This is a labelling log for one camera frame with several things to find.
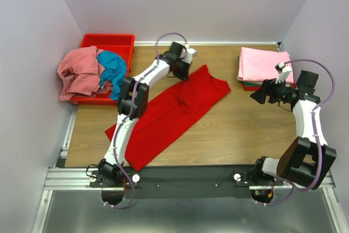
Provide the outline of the red t shirt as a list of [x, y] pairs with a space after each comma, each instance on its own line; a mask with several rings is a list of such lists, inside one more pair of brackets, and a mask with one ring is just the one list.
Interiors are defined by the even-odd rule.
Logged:
[[187, 81], [176, 83], [152, 99], [142, 117], [118, 115], [117, 123], [105, 132], [111, 143], [104, 159], [111, 165], [127, 161], [134, 170], [141, 170], [230, 90], [227, 81], [211, 76], [203, 65]]

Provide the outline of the dusty pink t shirt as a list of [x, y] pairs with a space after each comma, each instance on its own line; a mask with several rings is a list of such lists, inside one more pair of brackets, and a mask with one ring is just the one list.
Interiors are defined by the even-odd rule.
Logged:
[[63, 87], [59, 101], [68, 101], [73, 97], [96, 97], [112, 90], [112, 83], [101, 82], [105, 68], [98, 62], [97, 56], [103, 52], [96, 46], [71, 50], [59, 63], [57, 74]]

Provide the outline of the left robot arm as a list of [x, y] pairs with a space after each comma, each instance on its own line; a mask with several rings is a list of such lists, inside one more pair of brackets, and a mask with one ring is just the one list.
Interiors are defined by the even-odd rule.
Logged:
[[180, 80], [189, 79], [189, 68], [197, 51], [188, 44], [173, 42], [164, 54], [157, 54], [152, 64], [135, 77], [123, 80], [117, 108], [117, 123], [104, 158], [98, 164], [104, 181], [118, 183], [127, 177], [123, 170], [125, 152], [133, 129], [145, 114], [149, 90], [162, 78], [172, 73]]

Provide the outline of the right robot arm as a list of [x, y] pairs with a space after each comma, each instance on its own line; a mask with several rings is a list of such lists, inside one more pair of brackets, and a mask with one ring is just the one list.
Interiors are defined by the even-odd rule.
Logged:
[[279, 177], [299, 185], [301, 190], [317, 189], [336, 159], [328, 146], [320, 122], [320, 98], [314, 94], [318, 74], [301, 71], [296, 85], [279, 79], [264, 80], [251, 98], [259, 104], [290, 104], [296, 120], [296, 138], [279, 159], [263, 156], [255, 163], [260, 176]]

